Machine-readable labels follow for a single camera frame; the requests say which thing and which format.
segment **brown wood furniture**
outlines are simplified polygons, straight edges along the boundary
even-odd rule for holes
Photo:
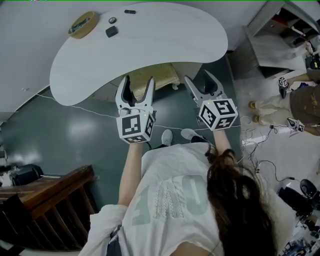
[[[80,250],[97,208],[88,189],[92,166],[60,178],[0,187],[0,239],[37,250]]]

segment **black pants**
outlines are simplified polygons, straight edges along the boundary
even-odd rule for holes
[[[191,139],[191,143],[196,143],[196,142],[205,142],[205,143],[208,143],[207,140],[205,140],[204,138],[201,138],[199,136],[193,136],[192,139]],[[153,150],[156,150],[156,149],[161,149],[161,148],[165,148],[165,147],[168,147],[167,145],[160,145],[156,148],[153,148]]]

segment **white shoe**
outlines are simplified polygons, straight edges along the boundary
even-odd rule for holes
[[[181,136],[184,137],[186,140],[188,141],[191,141],[191,139],[194,137],[194,136],[198,136],[200,138],[204,138],[202,137],[201,135],[199,135],[198,133],[196,133],[194,130],[192,129],[183,129],[181,131]]]
[[[169,130],[169,129],[166,129],[163,133],[162,133],[162,136],[161,136],[161,142],[163,145],[166,145],[166,146],[171,146],[171,142],[172,142],[172,139],[173,139],[174,135],[172,134],[172,131]]]

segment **shoe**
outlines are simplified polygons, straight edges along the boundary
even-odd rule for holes
[[[186,140],[188,141],[191,141],[191,139],[194,137],[194,136],[198,136],[202,139],[204,139],[204,137],[202,137],[201,135],[199,135],[198,133],[196,133],[194,130],[192,129],[183,129],[181,131],[181,136],[184,137]]]
[[[255,114],[255,115],[252,117],[252,122],[254,122],[254,123],[259,123],[259,119],[260,119],[260,115]]]
[[[256,102],[255,101],[250,101],[248,106],[250,109],[256,110]]]
[[[163,145],[166,145],[166,146],[171,146],[171,142],[172,142],[172,139],[173,139],[174,135],[172,133],[171,130],[169,129],[166,129],[163,133],[162,133],[162,136],[161,136],[161,142]]]

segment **beige pants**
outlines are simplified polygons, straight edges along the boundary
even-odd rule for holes
[[[293,118],[289,93],[285,98],[277,95],[266,100],[256,101],[255,108],[259,111],[259,123],[263,126],[286,126],[288,124],[287,118]]]

